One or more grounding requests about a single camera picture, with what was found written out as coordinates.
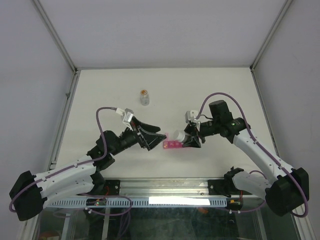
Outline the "clear glass pill bottle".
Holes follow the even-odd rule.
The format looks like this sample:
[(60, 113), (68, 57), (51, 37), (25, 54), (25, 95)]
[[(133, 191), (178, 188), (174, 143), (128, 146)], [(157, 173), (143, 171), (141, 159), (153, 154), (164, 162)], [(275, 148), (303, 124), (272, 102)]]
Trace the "clear glass pill bottle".
[(140, 92), (140, 103), (142, 106), (148, 106), (150, 104), (150, 97), (148, 92), (147, 95), (142, 95)]

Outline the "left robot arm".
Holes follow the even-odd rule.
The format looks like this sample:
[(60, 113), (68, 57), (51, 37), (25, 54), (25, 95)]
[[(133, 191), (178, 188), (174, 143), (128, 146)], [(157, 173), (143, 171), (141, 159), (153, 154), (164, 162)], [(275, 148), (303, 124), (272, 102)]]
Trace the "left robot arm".
[(167, 138), (160, 130), (133, 117), (120, 135), (104, 131), (96, 145), (76, 161), (46, 172), (21, 173), (9, 192), (9, 210), (17, 214), (20, 221), (26, 221), (64, 198), (102, 193), (105, 180), (101, 171), (115, 162), (115, 155), (134, 145), (153, 150)]

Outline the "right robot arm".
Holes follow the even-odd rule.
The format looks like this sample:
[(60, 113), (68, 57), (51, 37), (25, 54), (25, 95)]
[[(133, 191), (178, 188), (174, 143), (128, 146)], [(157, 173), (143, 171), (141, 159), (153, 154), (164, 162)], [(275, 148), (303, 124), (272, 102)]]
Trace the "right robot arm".
[(244, 118), (233, 118), (224, 100), (210, 103), (209, 109), (212, 117), (207, 122), (197, 118), (197, 111), (187, 111), (187, 126), (175, 132), (175, 140), (184, 148), (200, 148), (206, 137), (220, 135), (242, 150), (264, 174), (260, 177), (233, 167), (224, 174), (223, 181), (213, 186), (218, 194), (229, 198), (238, 191), (248, 192), (264, 200), (280, 217), (308, 202), (309, 175), (302, 167), (295, 169), (269, 152)]

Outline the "pink pill organizer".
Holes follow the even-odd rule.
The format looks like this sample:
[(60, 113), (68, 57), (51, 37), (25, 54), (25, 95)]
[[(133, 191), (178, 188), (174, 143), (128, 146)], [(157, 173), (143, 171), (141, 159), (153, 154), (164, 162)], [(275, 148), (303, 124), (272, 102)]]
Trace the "pink pill organizer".
[(162, 142), (162, 147), (163, 149), (182, 149), (183, 145), (181, 142), (177, 140), (171, 140), (169, 138), (169, 134), (166, 132), (165, 133), (166, 139)]

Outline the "white blue pill bottle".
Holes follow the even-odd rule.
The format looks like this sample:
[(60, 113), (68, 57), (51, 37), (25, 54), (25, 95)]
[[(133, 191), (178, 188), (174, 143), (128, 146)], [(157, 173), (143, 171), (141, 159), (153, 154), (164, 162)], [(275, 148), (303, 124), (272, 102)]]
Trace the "white blue pill bottle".
[(184, 130), (176, 130), (173, 133), (173, 138), (182, 144), (186, 143), (190, 139), (190, 134), (186, 133)]

